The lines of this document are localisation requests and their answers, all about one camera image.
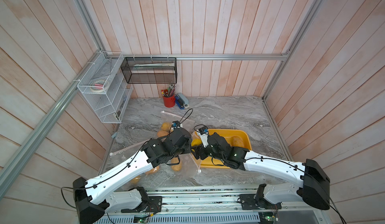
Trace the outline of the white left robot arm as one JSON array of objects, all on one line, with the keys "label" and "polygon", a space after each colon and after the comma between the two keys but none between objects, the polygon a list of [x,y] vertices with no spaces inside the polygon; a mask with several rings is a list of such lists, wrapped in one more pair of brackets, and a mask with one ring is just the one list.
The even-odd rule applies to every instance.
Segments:
[{"label": "white left robot arm", "polygon": [[135,177],[190,152],[191,134],[176,128],[166,136],[144,142],[133,156],[113,169],[91,179],[75,180],[73,195],[79,223],[93,224],[114,211],[149,212],[150,199],[143,187],[115,191]]}]

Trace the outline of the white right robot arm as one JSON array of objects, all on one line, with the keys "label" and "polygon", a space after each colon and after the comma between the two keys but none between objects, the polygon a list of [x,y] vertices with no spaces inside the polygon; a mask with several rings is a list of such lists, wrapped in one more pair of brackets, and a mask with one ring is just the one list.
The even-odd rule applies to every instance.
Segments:
[{"label": "white right robot arm", "polygon": [[291,162],[265,156],[231,146],[217,133],[198,136],[200,144],[191,147],[196,159],[216,159],[231,169],[260,172],[285,181],[278,185],[260,184],[254,195],[240,195],[243,209],[280,209],[286,202],[304,202],[324,211],[330,209],[330,178],[316,161]]}]

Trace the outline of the clear zipper bag pink zip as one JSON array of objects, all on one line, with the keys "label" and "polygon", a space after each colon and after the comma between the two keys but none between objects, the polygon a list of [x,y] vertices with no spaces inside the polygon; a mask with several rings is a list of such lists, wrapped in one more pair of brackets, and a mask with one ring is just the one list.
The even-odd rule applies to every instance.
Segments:
[{"label": "clear zipper bag pink zip", "polygon": [[[134,144],[134,145],[125,147],[123,149],[117,150],[115,152],[111,152],[109,154],[109,161],[108,161],[108,164],[106,166],[106,171],[111,169],[111,168],[114,168],[115,166],[118,166],[119,164],[121,164],[122,162],[125,162],[126,160],[128,160],[129,167],[132,166],[136,162],[138,154],[134,158],[134,160],[132,160],[132,157],[134,155],[136,155],[137,151],[142,147],[142,145],[144,143],[145,143],[145,141],[142,141],[142,142],[139,142],[137,144]],[[121,186],[120,189],[118,189],[118,190],[119,191],[130,190],[134,187],[143,186],[145,179],[147,179],[148,177],[152,177],[153,175],[155,175],[155,174],[146,175],[145,172],[142,172],[139,175],[139,176],[141,176],[141,179],[140,179],[138,184],[133,185],[129,181],[126,184],[124,184],[123,186]]]}]

